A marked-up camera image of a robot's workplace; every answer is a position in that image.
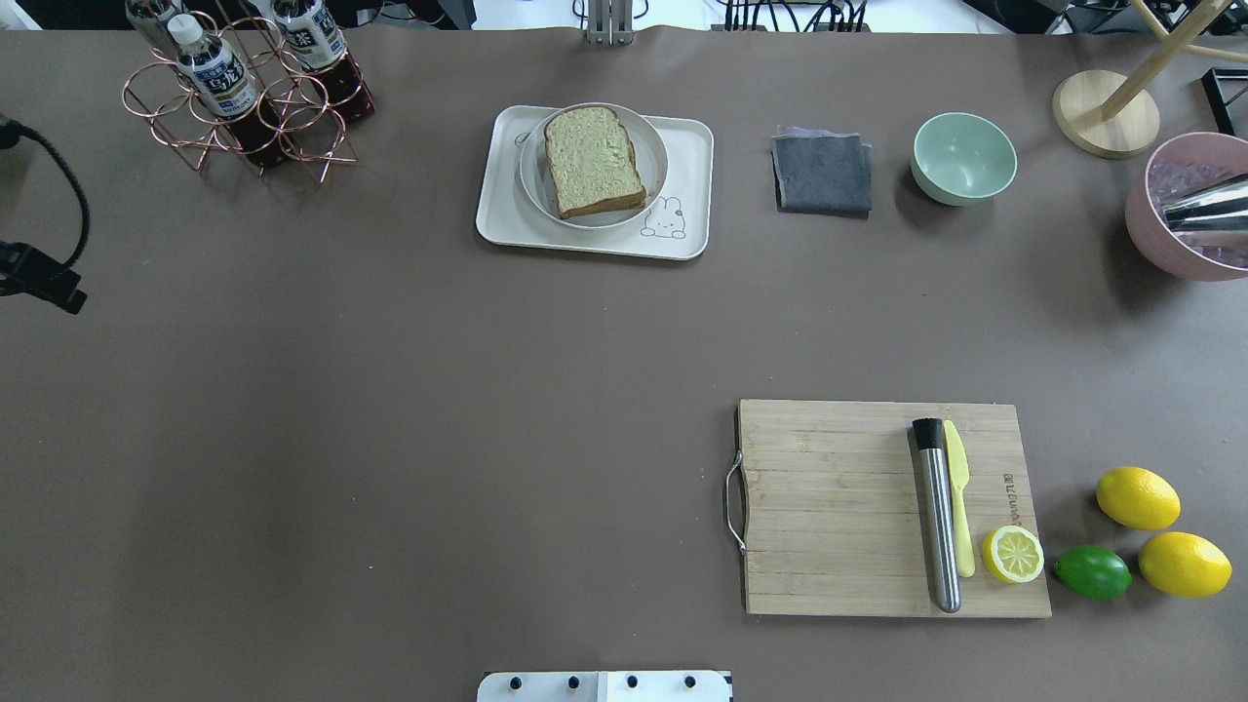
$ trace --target yellow knife handle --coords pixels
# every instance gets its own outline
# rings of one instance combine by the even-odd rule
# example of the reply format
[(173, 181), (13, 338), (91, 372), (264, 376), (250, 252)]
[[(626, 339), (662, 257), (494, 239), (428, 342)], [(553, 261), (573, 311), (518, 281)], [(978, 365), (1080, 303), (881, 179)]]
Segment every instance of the yellow knife handle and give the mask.
[(971, 525), (966, 521), (966, 502), (962, 501), (962, 488), (951, 490), (953, 502), (953, 561), (957, 563), (957, 575), (971, 577), (975, 575), (975, 547), (971, 546)]

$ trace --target folded gray cloth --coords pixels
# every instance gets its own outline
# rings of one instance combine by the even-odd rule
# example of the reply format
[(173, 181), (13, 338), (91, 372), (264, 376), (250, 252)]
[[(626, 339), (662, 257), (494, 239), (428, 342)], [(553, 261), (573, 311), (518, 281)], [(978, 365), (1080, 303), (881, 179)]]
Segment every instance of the folded gray cloth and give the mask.
[(794, 127), (790, 132), (771, 137), (771, 161), (781, 210), (871, 211), (870, 144), (864, 144), (857, 134)]

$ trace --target lime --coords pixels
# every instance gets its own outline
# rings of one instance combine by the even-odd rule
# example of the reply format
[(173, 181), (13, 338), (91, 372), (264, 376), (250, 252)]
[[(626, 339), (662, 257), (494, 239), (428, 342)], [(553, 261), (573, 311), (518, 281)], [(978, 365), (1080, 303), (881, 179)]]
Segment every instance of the lime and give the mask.
[(1163, 530), (1178, 518), (1178, 492), (1162, 476), (1138, 466), (1122, 466), (1101, 476), (1096, 501), (1124, 527)]
[(1117, 553), (1101, 546), (1076, 546), (1057, 557), (1053, 575), (1066, 587), (1093, 600), (1113, 600), (1131, 586), (1131, 572)]
[(1035, 533), (1006, 525), (983, 540), (983, 567), (1002, 582), (1031, 582), (1045, 571), (1045, 550)]
[(1168, 531), (1139, 550), (1139, 575), (1167, 595), (1208, 597), (1227, 586), (1231, 561), (1204, 537)]

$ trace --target green lime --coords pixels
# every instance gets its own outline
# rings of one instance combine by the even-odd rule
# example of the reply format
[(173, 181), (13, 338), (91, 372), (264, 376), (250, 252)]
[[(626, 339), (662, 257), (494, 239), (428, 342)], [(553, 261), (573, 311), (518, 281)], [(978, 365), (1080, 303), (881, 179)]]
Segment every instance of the green lime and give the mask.
[(1131, 586), (1127, 563), (1099, 546), (1076, 546), (1062, 553), (1053, 573), (1066, 587), (1093, 600), (1113, 600)]

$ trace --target yellow knife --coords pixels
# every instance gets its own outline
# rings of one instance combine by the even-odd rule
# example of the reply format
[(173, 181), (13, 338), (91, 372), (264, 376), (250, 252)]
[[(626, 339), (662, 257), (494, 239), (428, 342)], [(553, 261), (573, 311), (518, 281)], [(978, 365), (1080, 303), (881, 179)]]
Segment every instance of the yellow knife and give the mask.
[(953, 502), (953, 560), (957, 575), (975, 575), (975, 548), (971, 546), (971, 525), (966, 521), (966, 502), (962, 491), (971, 482), (971, 466), (966, 462), (966, 447), (957, 435), (953, 422), (945, 420), (945, 447), (948, 451), (948, 486)]

